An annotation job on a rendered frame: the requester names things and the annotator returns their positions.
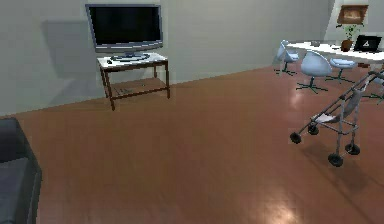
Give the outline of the white top brown television stand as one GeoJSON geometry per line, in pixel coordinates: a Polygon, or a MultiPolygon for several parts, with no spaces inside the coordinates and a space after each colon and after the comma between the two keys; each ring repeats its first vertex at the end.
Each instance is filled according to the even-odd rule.
{"type": "Polygon", "coordinates": [[[158,53],[145,53],[138,59],[121,60],[117,56],[99,57],[97,65],[100,70],[105,97],[110,101],[111,109],[115,110],[115,101],[119,99],[145,95],[160,91],[167,93],[170,98],[169,62],[165,56],[158,53]],[[152,68],[153,76],[145,79],[111,83],[110,74],[152,68]]]}

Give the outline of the pale blue swivel chair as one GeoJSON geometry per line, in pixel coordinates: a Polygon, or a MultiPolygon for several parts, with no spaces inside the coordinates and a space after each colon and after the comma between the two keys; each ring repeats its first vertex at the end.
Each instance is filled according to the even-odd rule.
{"type": "Polygon", "coordinates": [[[295,74],[295,71],[291,71],[288,65],[297,62],[299,60],[299,54],[296,50],[289,50],[287,48],[288,44],[289,42],[287,40],[282,40],[274,57],[273,66],[276,75],[286,73],[293,76],[295,74]]]}
{"type": "Polygon", "coordinates": [[[375,84],[376,88],[369,95],[364,95],[364,98],[376,99],[377,104],[380,104],[384,101],[384,79],[374,78],[371,83],[375,84]]]}
{"type": "Polygon", "coordinates": [[[317,77],[326,77],[332,73],[332,67],[329,61],[320,53],[307,50],[301,63],[301,73],[309,76],[308,84],[298,83],[296,90],[311,89],[315,94],[318,90],[326,91],[326,88],[318,87],[314,80],[317,77]]]}
{"type": "Polygon", "coordinates": [[[356,66],[356,63],[351,60],[346,60],[346,59],[339,59],[339,58],[331,58],[329,60],[329,63],[332,67],[338,69],[338,75],[337,76],[328,76],[326,78],[326,81],[329,80],[337,80],[339,83],[342,81],[348,82],[349,80],[346,77],[342,76],[342,73],[346,69],[352,69],[356,66]]]}

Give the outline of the black flat television set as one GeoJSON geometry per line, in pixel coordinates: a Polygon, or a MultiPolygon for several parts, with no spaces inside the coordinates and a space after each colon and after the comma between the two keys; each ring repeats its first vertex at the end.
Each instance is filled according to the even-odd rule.
{"type": "Polygon", "coordinates": [[[160,5],[88,3],[85,9],[96,53],[129,58],[163,46],[160,5]]]}

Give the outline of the grey wheeled stroller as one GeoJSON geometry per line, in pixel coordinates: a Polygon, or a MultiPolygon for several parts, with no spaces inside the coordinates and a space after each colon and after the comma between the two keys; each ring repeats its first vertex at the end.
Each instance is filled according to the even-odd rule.
{"type": "Polygon", "coordinates": [[[355,144],[355,134],[359,126],[357,117],[359,112],[359,104],[363,97],[366,87],[375,79],[384,81],[384,70],[380,72],[370,71],[349,90],[340,95],[333,103],[324,110],[315,114],[310,121],[304,125],[298,132],[290,134],[293,143],[299,144],[301,133],[307,131],[310,135],[319,133],[319,126],[326,127],[337,133],[336,150],[328,156],[328,161],[335,167],[343,165],[344,153],[340,153],[341,137],[350,134],[350,143],[345,146],[345,153],[350,155],[358,155],[360,148],[355,144]]]}

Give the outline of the white long dining table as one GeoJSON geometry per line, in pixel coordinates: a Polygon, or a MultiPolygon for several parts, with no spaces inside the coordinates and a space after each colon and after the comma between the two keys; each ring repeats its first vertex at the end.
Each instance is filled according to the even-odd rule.
{"type": "Polygon", "coordinates": [[[322,54],[336,55],[337,57],[344,57],[354,60],[359,63],[370,63],[370,64],[383,64],[384,63],[384,52],[371,53],[371,52],[358,52],[350,50],[343,52],[340,46],[320,44],[318,47],[312,46],[310,42],[299,42],[290,43],[287,45],[288,48],[312,50],[322,54]]]}

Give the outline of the green plant in brown pot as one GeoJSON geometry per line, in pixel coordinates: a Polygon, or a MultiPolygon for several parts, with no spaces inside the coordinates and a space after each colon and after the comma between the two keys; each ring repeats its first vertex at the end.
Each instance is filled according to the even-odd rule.
{"type": "Polygon", "coordinates": [[[364,27],[360,24],[338,24],[337,28],[342,28],[345,32],[346,39],[341,42],[341,51],[348,52],[353,44],[352,38],[364,27]]]}

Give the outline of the black open laptop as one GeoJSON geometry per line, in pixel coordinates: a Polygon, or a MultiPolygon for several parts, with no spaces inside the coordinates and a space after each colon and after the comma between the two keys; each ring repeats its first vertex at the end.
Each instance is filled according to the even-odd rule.
{"type": "Polygon", "coordinates": [[[380,42],[381,37],[379,36],[359,35],[354,50],[359,52],[377,52],[380,42]]]}

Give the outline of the dark grey sofa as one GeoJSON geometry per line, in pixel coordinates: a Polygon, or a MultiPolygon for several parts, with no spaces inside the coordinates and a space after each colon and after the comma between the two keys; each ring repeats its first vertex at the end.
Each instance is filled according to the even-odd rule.
{"type": "Polygon", "coordinates": [[[0,119],[0,224],[36,224],[41,168],[16,118],[0,119]]]}

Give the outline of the brown framed wall picture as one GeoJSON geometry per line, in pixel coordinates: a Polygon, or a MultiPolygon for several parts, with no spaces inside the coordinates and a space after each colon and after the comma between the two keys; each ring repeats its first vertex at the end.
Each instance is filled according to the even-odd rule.
{"type": "Polygon", "coordinates": [[[337,23],[338,24],[362,24],[364,22],[367,5],[342,5],[337,23]]]}

